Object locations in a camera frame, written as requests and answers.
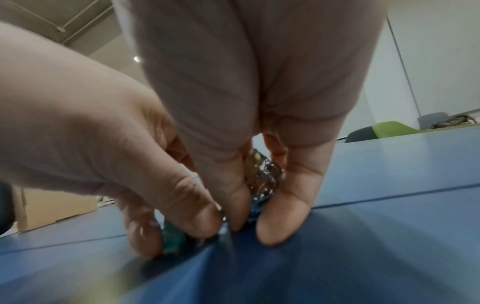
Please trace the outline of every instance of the blue table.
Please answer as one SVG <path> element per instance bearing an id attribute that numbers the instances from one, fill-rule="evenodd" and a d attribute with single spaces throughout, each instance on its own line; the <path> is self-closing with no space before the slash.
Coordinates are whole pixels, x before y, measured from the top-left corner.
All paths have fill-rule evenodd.
<path id="1" fill-rule="evenodd" d="M 340 145 L 317 206 L 277 248 L 249 230 L 146 262 L 113 206 L 8 236 L 0 302 L 480 303 L 479 139 L 467 128 Z M 425 162 L 406 168 L 407 156 Z"/>

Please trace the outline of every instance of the green chair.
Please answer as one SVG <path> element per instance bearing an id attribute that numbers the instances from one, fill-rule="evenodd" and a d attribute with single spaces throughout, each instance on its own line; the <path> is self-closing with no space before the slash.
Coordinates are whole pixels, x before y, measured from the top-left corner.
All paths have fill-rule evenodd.
<path id="1" fill-rule="evenodd" d="M 418 134 L 418 133 L 468 128 L 468 127 L 475 127 L 475 126 L 480 126 L 480 124 L 468 124 L 468 125 L 440 128 L 440 129 L 430 129 L 430 130 L 417 130 L 396 121 L 387 121 L 387 122 L 375 124 L 371 127 L 366 127 L 366 128 L 362 128 L 362 129 L 351 132 L 346 137 L 345 143 L 378 139 L 378 138 L 386 138 L 386 137 L 394 137 L 394 136 L 403 136 L 403 135 L 410 135 L 410 134 Z"/>

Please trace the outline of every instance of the cardboard box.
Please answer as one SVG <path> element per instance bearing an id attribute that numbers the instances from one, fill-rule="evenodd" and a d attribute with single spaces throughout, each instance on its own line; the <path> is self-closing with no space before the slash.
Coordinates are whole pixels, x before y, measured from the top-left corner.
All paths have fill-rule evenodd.
<path id="1" fill-rule="evenodd" d="M 97 198 L 59 191 L 13 187 L 19 231 L 29 231 L 97 210 Z"/>

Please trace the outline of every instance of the ceiling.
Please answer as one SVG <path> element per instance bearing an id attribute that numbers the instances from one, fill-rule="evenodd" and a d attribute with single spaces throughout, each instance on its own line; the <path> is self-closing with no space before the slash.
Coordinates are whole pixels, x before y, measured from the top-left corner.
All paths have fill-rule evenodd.
<path id="1" fill-rule="evenodd" d="M 67 44 L 113 14 L 111 0 L 1 0 L 0 20 Z"/>

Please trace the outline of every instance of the hand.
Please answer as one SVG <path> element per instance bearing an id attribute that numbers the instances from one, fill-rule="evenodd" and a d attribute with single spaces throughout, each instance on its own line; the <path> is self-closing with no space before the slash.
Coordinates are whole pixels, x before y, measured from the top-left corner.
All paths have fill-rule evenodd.
<path id="1" fill-rule="evenodd" d="M 114 197 L 140 254 L 162 252 L 154 208 L 195 237 L 222 221 L 156 94 L 46 39 L 0 23 L 0 179 Z"/>
<path id="2" fill-rule="evenodd" d="M 242 154 L 263 133 L 285 180 L 257 224 L 276 245 L 306 219 L 385 21 L 382 0 L 117 0 L 213 199 L 239 230 L 250 210 Z"/>

